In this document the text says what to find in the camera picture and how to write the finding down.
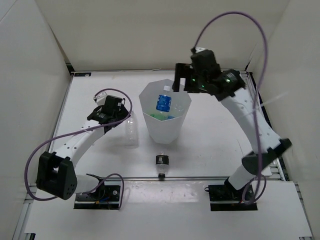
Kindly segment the clear unlabeled plastic bottle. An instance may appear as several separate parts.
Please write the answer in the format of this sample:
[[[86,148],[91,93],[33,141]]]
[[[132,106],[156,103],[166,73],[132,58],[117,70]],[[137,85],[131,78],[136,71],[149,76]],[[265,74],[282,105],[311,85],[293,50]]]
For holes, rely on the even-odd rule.
[[[130,117],[125,121],[125,138],[124,143],[128,148],[137,148],[139,146],[139,131],[138,120],[134,111],[131,112]]]

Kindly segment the blue Pocari Sweat bottle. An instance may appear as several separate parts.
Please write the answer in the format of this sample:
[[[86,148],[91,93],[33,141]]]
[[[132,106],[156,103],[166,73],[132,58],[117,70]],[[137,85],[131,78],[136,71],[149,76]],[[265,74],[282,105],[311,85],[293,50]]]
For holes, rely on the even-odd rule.
[[[163,87],[162,93],[158,96],[156,103],[156,110],[169,113],[171,110],[172,96],[171,96],[171,87],[165,85]]]

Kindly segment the green plastic soda bottle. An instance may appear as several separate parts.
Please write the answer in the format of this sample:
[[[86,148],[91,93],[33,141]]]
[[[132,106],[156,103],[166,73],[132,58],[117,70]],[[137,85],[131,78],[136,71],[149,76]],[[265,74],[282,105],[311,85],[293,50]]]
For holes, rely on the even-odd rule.
[[[149,116],[159,120],[159,121],[165,121],[167,119],[167,117],[163,114],[160,113],[151,113]]]

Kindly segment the clear bottle blue label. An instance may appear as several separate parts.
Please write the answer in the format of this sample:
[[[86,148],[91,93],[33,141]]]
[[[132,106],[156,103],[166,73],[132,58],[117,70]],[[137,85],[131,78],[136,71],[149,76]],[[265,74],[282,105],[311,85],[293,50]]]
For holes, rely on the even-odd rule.
[[[180,103],[176,103],[171,106],[167,116],[167,120],[181,117],[185,113],[185,107]]]

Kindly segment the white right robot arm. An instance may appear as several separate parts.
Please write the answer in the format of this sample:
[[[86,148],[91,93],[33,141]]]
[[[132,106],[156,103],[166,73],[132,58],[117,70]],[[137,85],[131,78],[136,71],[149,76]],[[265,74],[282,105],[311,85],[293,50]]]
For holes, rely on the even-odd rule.
[[[275,133],[265,117],[253,109],[253,98],[238,71],[222,71],[212,50],[195,48],[190,59],[191,63],[176,63],[173,91],[179,92],[180,81],[185,79],[185,92],[214,96],[232,114],[251,144],[252,151],[224,182],[226,197],[236,200],[247,183],[281,157],[292,143]]]

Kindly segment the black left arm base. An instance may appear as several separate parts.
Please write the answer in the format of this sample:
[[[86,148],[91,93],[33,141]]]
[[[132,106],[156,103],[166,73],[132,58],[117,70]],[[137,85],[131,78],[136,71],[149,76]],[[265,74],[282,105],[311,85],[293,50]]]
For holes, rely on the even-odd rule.
[[[107,180],[93,193],[77,193],[73,208],[75,210],[119,210],[123,185],[120,179]]]

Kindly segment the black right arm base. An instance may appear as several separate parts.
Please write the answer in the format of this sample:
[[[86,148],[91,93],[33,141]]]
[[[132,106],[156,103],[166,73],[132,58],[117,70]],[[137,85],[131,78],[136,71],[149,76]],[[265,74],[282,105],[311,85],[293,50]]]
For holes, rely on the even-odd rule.
[[[224,184],[208,185],[204,191],[209,194],[212,212],[257,211],[256,203],[245,204],[242,193],[231,192]]]

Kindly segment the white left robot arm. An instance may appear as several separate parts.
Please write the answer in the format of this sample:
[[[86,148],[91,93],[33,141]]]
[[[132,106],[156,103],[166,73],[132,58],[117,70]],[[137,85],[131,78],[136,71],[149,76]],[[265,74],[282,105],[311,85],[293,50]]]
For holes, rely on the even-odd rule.
[[[87,117],[81,132],[73,134],[60,148],[45,151],[39,157],[36,187],[63,200],[73,194],[87,193],[100,200],[105,188],[89,175],[75,173],[75,167],[85,152],[129,114],[123,98],[106,95],[97,101],[98,107]]]

